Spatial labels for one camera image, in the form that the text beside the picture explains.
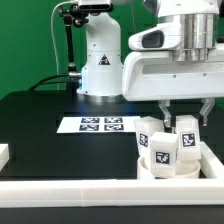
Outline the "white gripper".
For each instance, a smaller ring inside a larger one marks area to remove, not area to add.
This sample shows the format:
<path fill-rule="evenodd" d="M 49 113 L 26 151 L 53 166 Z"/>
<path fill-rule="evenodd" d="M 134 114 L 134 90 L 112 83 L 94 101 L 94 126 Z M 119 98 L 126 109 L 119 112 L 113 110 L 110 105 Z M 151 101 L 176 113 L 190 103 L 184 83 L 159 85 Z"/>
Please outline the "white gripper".
<path fill-rule="evenodd" d="M 122 94 L 128 101 L 158 101 L 164 124 L 171 127 L 169 100 L 201 100 L 200 124 L 206 126 L 214 99 L 224 97 L 224 46 L 206 61 L 175 62 L 170 51 L 132 52 L 124 62 Z"/>

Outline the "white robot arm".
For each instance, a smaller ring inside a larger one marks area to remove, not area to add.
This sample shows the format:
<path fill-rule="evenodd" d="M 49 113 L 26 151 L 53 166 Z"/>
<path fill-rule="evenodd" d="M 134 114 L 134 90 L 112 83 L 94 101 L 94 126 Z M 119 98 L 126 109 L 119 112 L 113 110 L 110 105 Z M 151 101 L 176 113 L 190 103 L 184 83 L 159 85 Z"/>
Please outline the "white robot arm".
<path fill-rule="evenodd" d="M 171 125 L 172 100 L 200 99 L 205 118 L 224 97 L 224 43 L 217 38 L 223 0 L 144 0 L 157 25 L 132 35 L 120 60 L 120 26 L 106 12 L 87 16 L 87 63 L 78 93 L 95 102 L 119 95 L 157 101 Z"/>

